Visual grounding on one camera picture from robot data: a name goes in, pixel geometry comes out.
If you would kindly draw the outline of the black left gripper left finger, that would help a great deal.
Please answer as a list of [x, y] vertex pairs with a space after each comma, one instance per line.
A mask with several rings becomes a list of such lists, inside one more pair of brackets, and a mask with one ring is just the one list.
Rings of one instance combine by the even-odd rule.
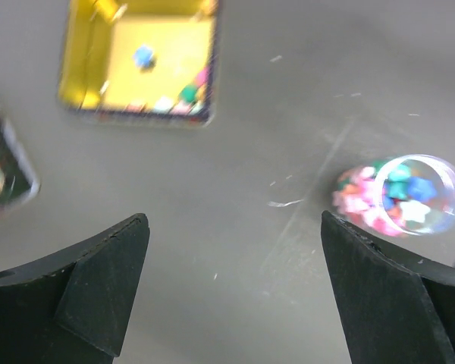
[[111, 363], [146, 258], [147, 217], [0, 271], [0, 363]]

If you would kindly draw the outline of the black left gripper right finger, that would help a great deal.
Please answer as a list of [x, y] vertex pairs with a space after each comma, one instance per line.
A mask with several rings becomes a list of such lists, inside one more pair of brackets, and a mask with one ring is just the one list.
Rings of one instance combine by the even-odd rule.
[[321, 239], [353, 363], [455, 363], [455, 268], [329, 211]]

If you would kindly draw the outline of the clear glass jar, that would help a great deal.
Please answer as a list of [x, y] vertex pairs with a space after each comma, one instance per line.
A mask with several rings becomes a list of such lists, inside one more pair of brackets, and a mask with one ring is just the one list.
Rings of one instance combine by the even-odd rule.
[[455, 225], [455, 167], [424, 154], [374, 160], [339, 176], [332, 205], [387, 237], [440, 234]]

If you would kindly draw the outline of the speckled tin pastel star candies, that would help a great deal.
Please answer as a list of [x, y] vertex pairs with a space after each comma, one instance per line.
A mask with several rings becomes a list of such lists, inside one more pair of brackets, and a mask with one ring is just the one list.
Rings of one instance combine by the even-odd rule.
[[58, 99], [99, 123], [204, 127], [220, 23], [219, 1], [71, 1]]

